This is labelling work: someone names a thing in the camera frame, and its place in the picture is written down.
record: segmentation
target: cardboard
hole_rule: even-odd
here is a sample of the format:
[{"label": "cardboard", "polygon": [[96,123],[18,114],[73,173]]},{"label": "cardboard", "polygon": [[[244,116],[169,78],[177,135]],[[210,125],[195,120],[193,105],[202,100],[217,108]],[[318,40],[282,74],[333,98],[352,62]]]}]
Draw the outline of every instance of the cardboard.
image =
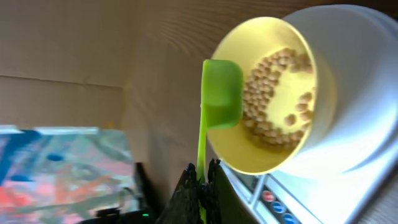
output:
[{"label": "cardboard", "polygon": [[133,1],[2,1],[0,124],[120,128]]}]

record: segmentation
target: dried chickpeas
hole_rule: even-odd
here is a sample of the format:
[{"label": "dried chickpeas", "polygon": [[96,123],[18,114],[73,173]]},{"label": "dried chickpeas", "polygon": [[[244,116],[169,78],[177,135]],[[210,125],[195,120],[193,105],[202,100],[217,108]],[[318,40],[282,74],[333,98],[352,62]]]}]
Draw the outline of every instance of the dried chickpeas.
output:
[{"label": "dried chickpeas", "polygon": [[275,126],[268,120],[267,108],[280,88],[280,78],[286,71],[290,73],[313,73],[313,68],[307,54],[297,54],[294,49],[284,48],[262,58],[244,83],[243,118],[251,139],[260,146],[277,146],[281,149],[294,149],[310,126],[312,112],[309,103],[314,90],[304,93],[298,99],[290,113],[284,117],[283,123],[295,131],[284,131],[283,127]]}]

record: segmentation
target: colorful painting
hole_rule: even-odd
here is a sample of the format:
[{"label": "colorful painting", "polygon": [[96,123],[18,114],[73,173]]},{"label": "colorful painting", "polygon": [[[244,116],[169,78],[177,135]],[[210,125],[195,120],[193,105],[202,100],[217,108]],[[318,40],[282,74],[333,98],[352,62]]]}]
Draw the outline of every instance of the colorful painting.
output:
[{"label": "colorful painting", "polygon": [[[0,223],[75,224],[137,192],[124,134],[0,135]],[[129,197],[123,211],[137,210]]]}]

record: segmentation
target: white scale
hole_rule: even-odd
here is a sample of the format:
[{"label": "white scale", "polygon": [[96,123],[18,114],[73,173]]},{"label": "white scale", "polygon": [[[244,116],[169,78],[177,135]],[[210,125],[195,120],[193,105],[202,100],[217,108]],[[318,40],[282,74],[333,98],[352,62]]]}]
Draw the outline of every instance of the white scale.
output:
[{"label": "white scale", "polygon": [[260,223],[351,223],[397,165],[398,23],[352,5],[311,7],[283,20],[332,69],[339,94],[333,126],[271,174],[223,167]]}]

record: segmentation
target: wood grain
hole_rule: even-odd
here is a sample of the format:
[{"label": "wood grain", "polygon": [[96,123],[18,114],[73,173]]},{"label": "wood grain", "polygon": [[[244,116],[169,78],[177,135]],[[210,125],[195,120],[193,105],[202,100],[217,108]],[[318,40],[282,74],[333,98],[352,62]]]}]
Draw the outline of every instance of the wood grain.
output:
[{"label": "wood grain", "polygon": [[[247,19],[323,4],[359,4],[398,17],[398,5],[385,0],[136,0],[139,32],[124,128],[163,203],[182,169],[196,164],[203,60]],[[210,147],[207,152],[208,159],[215,156]]]}]

